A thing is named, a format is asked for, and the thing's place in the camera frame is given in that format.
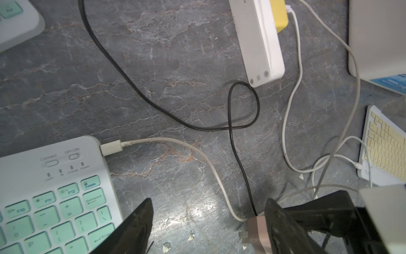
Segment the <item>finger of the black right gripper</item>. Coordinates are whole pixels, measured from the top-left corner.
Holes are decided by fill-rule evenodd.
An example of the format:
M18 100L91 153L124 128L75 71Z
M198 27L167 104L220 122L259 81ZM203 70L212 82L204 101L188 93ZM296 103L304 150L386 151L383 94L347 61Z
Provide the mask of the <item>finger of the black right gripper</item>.
M282 210L306 233L324 233L326 238L322 250L333 236L343 240L349 254L381 252L381 238L367 209L355 206L344 190Z

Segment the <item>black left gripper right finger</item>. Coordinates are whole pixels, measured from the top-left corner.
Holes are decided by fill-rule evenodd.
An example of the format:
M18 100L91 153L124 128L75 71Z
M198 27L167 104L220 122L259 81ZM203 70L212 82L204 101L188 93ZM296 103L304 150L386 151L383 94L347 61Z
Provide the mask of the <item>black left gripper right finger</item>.
M275 200L264 210L267 232L274 254L324 254L321 248Z

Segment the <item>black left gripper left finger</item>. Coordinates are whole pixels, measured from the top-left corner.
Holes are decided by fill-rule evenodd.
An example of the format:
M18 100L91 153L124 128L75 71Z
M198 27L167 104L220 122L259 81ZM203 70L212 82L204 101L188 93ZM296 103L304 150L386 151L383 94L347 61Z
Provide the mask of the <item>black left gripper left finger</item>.
M125 220L110 234L93 254L146 254L153 225L153 204L145 199Z

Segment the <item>white power strip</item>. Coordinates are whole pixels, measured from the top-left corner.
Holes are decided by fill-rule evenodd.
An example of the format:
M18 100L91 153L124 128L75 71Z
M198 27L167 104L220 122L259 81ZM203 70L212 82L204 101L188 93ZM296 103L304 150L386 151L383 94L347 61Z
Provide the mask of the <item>white power strip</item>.
M285 65L271 2L229 1L246 75L253 87L280 79Z

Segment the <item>near green white keyboard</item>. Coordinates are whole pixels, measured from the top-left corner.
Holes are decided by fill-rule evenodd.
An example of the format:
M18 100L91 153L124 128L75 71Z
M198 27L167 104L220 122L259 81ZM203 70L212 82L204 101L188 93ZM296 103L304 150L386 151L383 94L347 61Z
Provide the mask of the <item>near green white keyboard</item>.
M1 253L88 254L123 220L96 138L1 158Z

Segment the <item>green white keyboard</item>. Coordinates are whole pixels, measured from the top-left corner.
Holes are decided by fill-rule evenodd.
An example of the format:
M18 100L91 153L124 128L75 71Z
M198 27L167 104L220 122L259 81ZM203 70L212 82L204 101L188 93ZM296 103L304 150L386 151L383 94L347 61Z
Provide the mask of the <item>green white keyboard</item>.
M1 52L44 31L43 16L28 0L1 1Z
M123 220L96 138L1 158L1 253L88 254Z

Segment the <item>far green white keyboard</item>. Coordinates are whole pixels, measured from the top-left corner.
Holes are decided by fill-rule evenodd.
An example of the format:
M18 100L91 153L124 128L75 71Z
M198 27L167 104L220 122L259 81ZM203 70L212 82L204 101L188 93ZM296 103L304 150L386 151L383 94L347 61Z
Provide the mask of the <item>far green white keyboard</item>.
M1 1L1 52L44 31L43 16L28 0Z

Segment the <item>blue lid storage box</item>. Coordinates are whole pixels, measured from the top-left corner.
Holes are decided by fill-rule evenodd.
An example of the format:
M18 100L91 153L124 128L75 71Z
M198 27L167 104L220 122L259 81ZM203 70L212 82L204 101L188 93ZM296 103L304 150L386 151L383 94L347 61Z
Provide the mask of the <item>blue lid storage box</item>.
M348 57L352 76L404 95L406 93L406 2L351 0Z

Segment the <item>yellow USB charger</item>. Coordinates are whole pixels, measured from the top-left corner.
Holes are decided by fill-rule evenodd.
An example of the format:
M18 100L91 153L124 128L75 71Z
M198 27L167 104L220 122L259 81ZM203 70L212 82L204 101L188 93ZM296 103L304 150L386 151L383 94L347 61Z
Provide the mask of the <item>yellow USB charger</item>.
M279 33L289 24L285 0L270 0L270 4L277 33Z

